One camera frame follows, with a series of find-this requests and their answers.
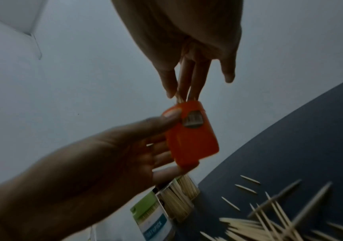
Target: ceiling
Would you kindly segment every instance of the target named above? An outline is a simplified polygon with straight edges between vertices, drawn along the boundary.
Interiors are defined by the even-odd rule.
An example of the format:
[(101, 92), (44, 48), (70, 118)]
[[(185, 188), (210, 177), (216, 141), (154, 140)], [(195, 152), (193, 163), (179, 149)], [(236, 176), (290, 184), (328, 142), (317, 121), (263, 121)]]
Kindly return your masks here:
[(31, 32), (46, 0), (0, 0), (0, 21), (24, 33)]

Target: orange toothpick dispenser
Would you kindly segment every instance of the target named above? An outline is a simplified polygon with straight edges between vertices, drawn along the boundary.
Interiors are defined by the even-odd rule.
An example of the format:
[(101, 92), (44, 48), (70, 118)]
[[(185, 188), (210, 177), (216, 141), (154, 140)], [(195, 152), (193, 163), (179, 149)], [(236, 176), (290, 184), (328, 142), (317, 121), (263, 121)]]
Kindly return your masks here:
[(165, 134), (175, 162), (181, 167), (191, 166), (218, 153), (218, 141), (201, 102), (178, 103), (163, 115), (176, 108), (182, 109), (181, 121)]

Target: hand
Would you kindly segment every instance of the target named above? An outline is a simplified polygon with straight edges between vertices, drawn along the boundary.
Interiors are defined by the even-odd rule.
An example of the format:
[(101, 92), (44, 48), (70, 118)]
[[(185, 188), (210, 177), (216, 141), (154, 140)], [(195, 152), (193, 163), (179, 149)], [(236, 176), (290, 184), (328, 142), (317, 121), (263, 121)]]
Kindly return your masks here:
[[(197, 100), (211, 60), (235, 78), (243, 0), (113, 0), (134, 41), (160, 75), (169, 98)], [(174, 68), (181, 63), (179, 83)]]
[(113, 128), (44, 157), (0, 185), (0, 224), (16, 240), (61, 240), (187, 173), (195, 166), (153, 171), (173, 161), (163, 133), (180, 115)]

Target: orange plastic container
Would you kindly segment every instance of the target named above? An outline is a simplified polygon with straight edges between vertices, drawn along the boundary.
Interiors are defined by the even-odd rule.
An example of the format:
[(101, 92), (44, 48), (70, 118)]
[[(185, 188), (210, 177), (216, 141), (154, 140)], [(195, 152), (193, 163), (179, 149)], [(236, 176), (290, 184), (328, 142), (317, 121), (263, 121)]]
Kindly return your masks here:
[(176, 108), (182, 109), (181, 122), (166, 132), (175, 162), (181, 167), (191, 166), (218, 153), (218, 141), (201, 102), (192, 100), (176, 104), (163, 115)]

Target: dark blue table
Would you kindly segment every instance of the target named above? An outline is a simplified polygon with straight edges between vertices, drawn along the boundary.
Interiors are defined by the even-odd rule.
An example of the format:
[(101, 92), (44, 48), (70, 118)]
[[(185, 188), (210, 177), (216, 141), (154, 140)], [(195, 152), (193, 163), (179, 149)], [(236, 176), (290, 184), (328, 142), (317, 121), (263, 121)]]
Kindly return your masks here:
[[(262, 185), (240, 175), (254, 178)], [(341, 233), (325, 223), (343, 225), (343, 83), (287, 115), (215, 168), (199, 184), (201, 194), (194, 200), (192, 215), (177, 224), (176, 240), (204, 240), (199, 231), (230, 240), (224, 233), (227, 226), (218, 218), (246, 218), (251, 211), (249, 203), (260, 204), (266, 200), (265, 191), (277, 194), (297, 179), (303, 180), (301, 185), (280, 202), (291, 219), (327, 181), (333, 182), (329, 197), (299, 231), (319, 229), (343, 240)], [(258, 195), (242, 191), (234, 184), (249, 187)], [(267, 215), (278, 222), (273, 210)]]

